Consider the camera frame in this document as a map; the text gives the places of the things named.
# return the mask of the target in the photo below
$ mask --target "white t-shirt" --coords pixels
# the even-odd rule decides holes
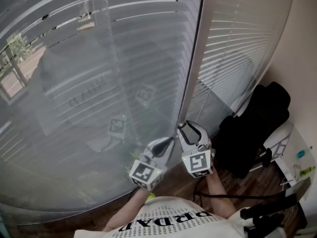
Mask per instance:
[[[204,211],[177,197],[157,197],[145,203],[133,222],[109,233],[77,230],[74,238],[241,238],[243,226]]]

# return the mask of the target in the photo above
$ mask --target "wooden floor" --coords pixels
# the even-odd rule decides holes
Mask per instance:
[[[273,164],[268,168],[260,168],[249,173],[245,179],[235,179],[228,171],[222,170],[220,167],[217,167],[217,170],[228,194],[271,195],[282,191],[282,186],[279,184],[283,176],[278,167]],[[156,196],[177,196],[192,200],[193,189],[197,181],[187,174],[183,164],[180,163],[165,175],[154,193]],[[205,180],[199,184],[198,189],[207,193]],[[92,211],[59,221],[26,226],[8,225],[7,228],[12,238],[71,238],[77,229],[101,231],[127,199],[128,195]],[[232,202],[237,209],[241,209],[253,206],[260,200],[233,199]],[[203,198],[203,208],[212,213],[207,198]],[[284,229],[287,237],[292,238],[297,229],[306,225],[305,216],[301,207],[298,206],[283,211],[283,213],[285,214]]]

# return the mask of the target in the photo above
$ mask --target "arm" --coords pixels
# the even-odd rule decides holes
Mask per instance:
[[[222,183],[219,179],[216,169],[213,169],[213,174],[206,176],[208,190],[210,195],[226,195]],[[237,210],[229,198],[211,198],[211,205],[216,215],[228,219]]]
[[[110,232],[133,221],[141,207],[145,204],[150,192],[140,188],[107,223],[103,232]]]

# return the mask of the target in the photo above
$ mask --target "tree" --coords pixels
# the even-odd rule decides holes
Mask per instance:
[[[10,48],[11,52],[16,58],[21,58],[23,60],[27,59],[32,51],[30,47],[26,47],[27,39],[26,37],[22,37],[21,34],[12,34],[8,39],[8,48]],[[5,50],[2,52],[2,62],[4,64],[4,68],[1,70],[4,73],[9,67],[10,59],[7,56]]]

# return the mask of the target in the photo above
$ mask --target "black cable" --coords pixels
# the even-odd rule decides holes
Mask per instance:
[[[269,196],[209,195],[200,191],[197,191],[195,195],[201,195],[201,196],[210,197],[210,198],[237,198],[237,199],[262,199],[262,200],[267,200],[271,198],[279,198],[279,196],[276,196],[276,195],[269,195]]]
[[[193,202],[195,202],[196,195],[200,198],[200,207],[203,207],[203,200],[202,196],[208,197],[208,198],[236,198],[236,199],[262,199],[267,200],[271,198],[278,198],[280,195],[269,195],[269,196],[246,196],[246,195],[209,195],[205,194],[203,192],[197,191],[198,184],[204,179],[204,177],[200,178],[200,180],[196,183],[194,193],[193,193]]]

